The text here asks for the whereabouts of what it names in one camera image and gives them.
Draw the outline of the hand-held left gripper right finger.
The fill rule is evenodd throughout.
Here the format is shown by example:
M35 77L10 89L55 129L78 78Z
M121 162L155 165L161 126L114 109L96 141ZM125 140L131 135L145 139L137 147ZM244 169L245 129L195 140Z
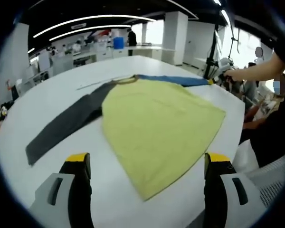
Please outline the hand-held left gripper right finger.
M217 153L204 155L205 228L249 228L266 207L256 185L237 173L230 159Z

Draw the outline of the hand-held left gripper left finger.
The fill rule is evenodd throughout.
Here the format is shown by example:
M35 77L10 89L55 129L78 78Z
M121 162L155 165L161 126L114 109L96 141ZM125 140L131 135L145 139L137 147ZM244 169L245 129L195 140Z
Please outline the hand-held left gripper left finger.
M69 156L35 191L29 211L44 228L92 228L90 154Z

